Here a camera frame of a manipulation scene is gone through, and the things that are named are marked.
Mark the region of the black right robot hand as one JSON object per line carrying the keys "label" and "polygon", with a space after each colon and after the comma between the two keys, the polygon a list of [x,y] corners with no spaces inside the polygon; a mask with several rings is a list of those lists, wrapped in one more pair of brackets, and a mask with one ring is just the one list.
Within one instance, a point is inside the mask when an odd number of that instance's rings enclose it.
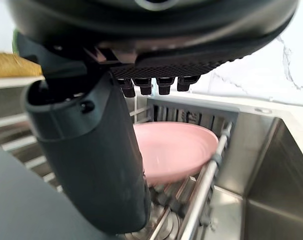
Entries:
{"label": "black right robot hand", "polygon": [[248,56],[290,23],[296,0],[9,0],[18,54],[44,80],[22,101],[77,210],[123,234],[150,216],[143,160],[125,98],[156,79],[163,95]]}

